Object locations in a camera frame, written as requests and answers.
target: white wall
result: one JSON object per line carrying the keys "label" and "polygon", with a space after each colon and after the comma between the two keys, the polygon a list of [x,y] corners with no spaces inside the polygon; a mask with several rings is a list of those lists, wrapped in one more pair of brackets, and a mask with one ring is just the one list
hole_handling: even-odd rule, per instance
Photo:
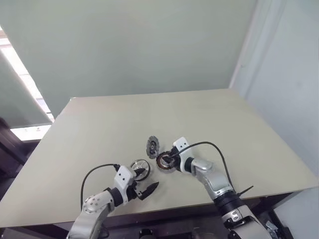
{"label": "white wall", "polygon": [[56,117],[71,97],[227,88],[256,0],[2,0]]}
{"label": "white wall", "polygon": [[[242,76],[233,86],[317,176],[318,43],[319,1],[288,0],[256,77],[247,88]],[[299,193],[276,212],[295,239],[319,238],[318,188]]]}
{"label": "white wall", "polygon": [[11,128],[52,123],[1,51],[0,117]]}

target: metal part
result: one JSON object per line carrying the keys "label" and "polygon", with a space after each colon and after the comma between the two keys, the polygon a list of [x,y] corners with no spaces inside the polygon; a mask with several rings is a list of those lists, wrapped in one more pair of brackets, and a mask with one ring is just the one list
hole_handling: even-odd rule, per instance
{"label": "metal part", "polygon": [[257,221],[251,220],[245,224],[234,228],[231,232],[233,237],[240,239],[272,239],[266,229]]}
{"label": "metal part", "polygon": [[[280,238],[284,238],[284,239],[293,239],[294,237],[293,237],[291,231],[289,230],[289,228],[285,227],[282,224],[282,222],[279,220],[278,216],[276,215],[274,209],[272,208],[272,207],[275,207],[275,204],[278,205],[278,201],[277,200],[269,200],[271,197],[277,197],[277,198],[280,198],[282,200],[282,196],[283,195],[268,196],[267,199],[263,199],[263,200],[267,201],[267,203],[266,203],[267,207],[268,207],[267,214],[268,214],[270,220],[272,221],[272,223],[274,223],[278,227],[278,230],[276,231],[278,236]],[[266,210],[265,204],[262,204],[261,206],[263,207],[264,210]]]}
{"label": "metal part", "polygon": [[158,138],[156,138],[155,136],[149,137],[146,144],[146,154],[150,159],[155,159],[158,156],[160,150],[159,146],[160,143]]}
{"label": "metal part", "polygon": [[134,178],[134,180],[137,182],[141,182],[141,181],[145,180],[150,175],[150,172],[151,172],[150,164],[144,159],[135,160],[131,164],[131,168],[133,170],[141,169],[141,168],[145,169],[145,171],[143,173],[141,173],[140,175],[138,175]]}
{"label": "metal part", "polygon": [[191,173],[204,184],[212,200],[228,191],[234,190],[226,176],[216,170],[213,162],[196,158],[191,163]]}
{"label": "metal part", "polygon": [[[247,205],[243,205],[236,209],[237,214],[241,216],[241,218],[244,217],[252,217],[255,221],[260,223],[258,219],[255,217],[255,215],[250,211],[249,207]],[[223,222],[225,222],[228,218],[226,217],[226,214],[222,216]]]}
{"label": "metal part", "polygon": [[168,162],[167,160],[163,159],[163,156],[168,156],[169,153],[170,153],[170,151],[165,151],[165,152],[160,153],[156,157],[156,164],[159,168],[161,168],[163,170],[170,170],[170,169],[174,168],[175,161],[173,159],[171,162]]}
{"label": "metal part", "polygon": [[270,234],[270,236],[272,237],[272,239],[279,239],[279,237],[277,236],[277,233],[276,233],[276,231],[278,230],[278,227],[276,227],[275,224],[271,223],[270,221],[267,221],[266,227],[267,227],[267,231]]}
{"label": "metal part", "polygon": [[236,208],[235,210],[225,214],[222,216],[222,221],[225,222],[229,219],[231,219],[233,222],[237,222],[240,219],[243,219],[242,215],[240,214],[239,210]]}

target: white table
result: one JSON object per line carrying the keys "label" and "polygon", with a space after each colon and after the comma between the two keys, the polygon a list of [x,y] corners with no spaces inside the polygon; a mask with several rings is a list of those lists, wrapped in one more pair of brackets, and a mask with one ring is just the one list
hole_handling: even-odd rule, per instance
{"label": "white table", "polygon": [[[0,227],[52,224],[75,220],[85,174],[105,163],[129,166],[147,159],[149,136],[162,150],[181,136],[189,143],[211,141],[226,157],[235,189],[254,188],[243,198],[294,192],[318,185],[302,160],[231,90],[72,99],[39,143],[0,202]],[[223,170],[211,146],[197,146],[196,156]],[[146,200],[131,201],[115,215],[210,203],[204,187],[179,172],[164,174]],[[84,197],[112,187],[112,167],[92,173]]]}

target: window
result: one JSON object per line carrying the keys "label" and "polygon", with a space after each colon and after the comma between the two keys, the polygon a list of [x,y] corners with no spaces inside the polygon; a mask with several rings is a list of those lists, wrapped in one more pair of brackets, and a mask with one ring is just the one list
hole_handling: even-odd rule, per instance
{"label": "window", "polygon": [[[49,119],[54,122],[54,117],[43,99],[42,94],[37,88],[34,80],[30,76],[28,70],[25,68],[24,64],[20,60],[15,49],[11,45],[7,35],[0,26],[0,51],[7,58],[8,62],[13,67],[14,71],[19,75],[21,82],[26,86],[32,97],[39,104],[41,109],[46,113]],[[43,125],[38,127],[28,127],[28,128],[15,128],[11,131],[21,140],[32,140],[41,139],[45,133],[48,131],[51,125]]]}

